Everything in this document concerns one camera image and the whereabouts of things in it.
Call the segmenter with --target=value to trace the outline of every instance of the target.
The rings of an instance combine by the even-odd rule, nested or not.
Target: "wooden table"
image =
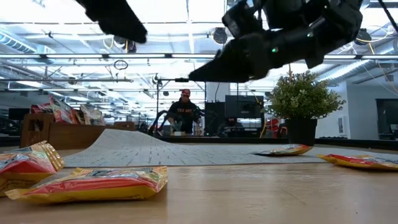
[[[331,164],[169,167],[169,183],[147,201],[43,206],[1,198],[0,223],[396,223],[397,186],[396,173]]]

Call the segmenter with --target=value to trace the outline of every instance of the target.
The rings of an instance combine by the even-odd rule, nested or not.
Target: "person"
[[[218,127],[218,136],[223,135],[225,128],[227,127],[237,127],[243,128],[242,123],[238,122],[236,118],[226,118],[225,122]]]
[[[181,98],[177,102],[173,103],[169,109],[169,113],[176,114],[178,117],[181,117],[182,125],[180,131],[184,131],[185,134],[192,134],[193,122],[196,122],[196,124],[200,124],[201,122],[200,115],[195,113],[197,106],[189,99],[190,95],[190,90],[182,90]],[[170,114],[168,115],[167,120],[170,124],[174,124],[174,118],[171,117]]]

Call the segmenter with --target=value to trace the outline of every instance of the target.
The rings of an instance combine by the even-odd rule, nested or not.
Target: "red and yellow bag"
[[[266,150],[262,152],[255,152],[257,156],[295,156],[308,152],[312,147],[302,144],[287,144],[280,149]]]
[[[5,191],[29,188],[56,173],[65,162],[45,141],[0,153],[0,197]]]
[[[128,170],[81,169],[31,189],[6,192],[13,200],[59,203],[88,200],[140,200],[153,196],[167,183],[167,168]]]
[[[337,166],[354,167],[359,169],[398,171],[398,160],[378,158],[368,155],[341,156],[341,155],[329,154],[327,156],[318,155],[318,157]]]

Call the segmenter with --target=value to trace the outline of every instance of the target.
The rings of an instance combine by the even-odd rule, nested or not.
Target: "industrial ceiling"
[[[0,88],[47,90],[66,98],[72,106],[90,102],[104,113],[123,116],[141,113],[153,118],[157,109],[156,79],[187,77],[223,47],[213,40],[213,32],[223,27],[221,17],[233,1],[127,1],[149,33],[146,44],[136,45],[137,57],[126,57],[125,45],[112,35],[103,34],[74,0],[1,1],[0,54],[19,56],[0,56],[0,78],[24,81],[1,82]],[[384,2],[397,20],[398,1]],[[362,28],[371,34],[375,54],[398,54],[397,34],[378,2],[364,1],[361,11]],[[21,54],[48,54],[48,58],[29,58]],[[349,80],[360,85],[366,83],[361,80],[369,78],[369,74],[378,75],[380,68],[374,60],[345,56],[371,54],[368,45],[350,43],[331,52],[328,55],[331,57],[312,71],[320,75],[319,79],[334,83]],[[389,62],[384,61],[383,68],[389,69],[389,73],[396,72]],[[293,63],[291,67],[294,72],[308,70],[304,62]],[[263,95],[287,71],[287,65],[271,70],[267,78],[239,85],[239,92],[255,91]],[[164,81],[159,91],[159,110],[177,101],[183,88],[191,89],[192,101],[204,107],[205,83]],[[231,91],[236,93],[236,89],[237,85],[231,84]]]

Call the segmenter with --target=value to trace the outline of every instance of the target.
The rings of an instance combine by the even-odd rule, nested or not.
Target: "ceiling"
[[[181,54],[214,54],[223,46],[212,39],[212,32],[216,27],[223,27],[221,18],[227,8],[223,0],[127,0],[138,18],[148,30],[148,42],[137,45],[137,54],[181,53]],[[398,1],[384,2],[398,20]],[[387,44],[396,39],[396,33],[389,23],[384,11],[378,7],[377,1],[370,1],[369,6],[362,10],[364,19],[363,28],[367,28],[372,35],[372,44],[377,54],[395,54],[395,52],[381,52]],[[11,35],[18,41],[35,49],[36,54],[125,54],[125,49],[113,39],[112,35],[102,33],[97,24],[91,22],[84,9],[74,0],[13,0],[3,1],[0,7],[0,34]],[[21,54],[4,44],[0,44],[0,54]],[[371,54],[369,46],[347,44],[330,54]],[[142,113],[153,118],[156,112],[157,90],[153,79],[187,77],[187,74],[202,66],[207,60],[183,58],[135,58],[123,59],[116,63],[118,58],[86,59],[86,58],[55,58],[51,64],[41,63],[32,59],[2,60],[3,72],[0,77],[18,77],[38,79],[67,79],[97,80],[107,79],[111,82],[40,82],[45,88],[60,89],[53,91],[59,97],[67,97],[71,105],[94,102],[102,105],[104,113],[115,113],[125,116],[131,110],[133,113]],[[326,60],[324,64],[312,69],[327,79],[333,77],[328,74],[331,70],[341,70],[355,61]],[[308,70],[303,63],[293,63],[294,72]],[[271,70],[267,78],[240,85],[240,90],[272,89],[281,75],[285,75],[289,66]],[[334,76],[338,82],[346,78],[346,73]],[[355,82],[368,73],[350,75],[350,81]],[[38,88],[34,82],[11,83],[12,88]],[[175,83],[162,82],[163,88],[159,92],[160,110],[168,109],[173,101],[177,101],[180,90],[192,90],[192,101],[204,107],[204,83]],[[92,89],[92,91],[75,92],[69,89]],[[129,89],[131,91],[98,91],[98,89]]]

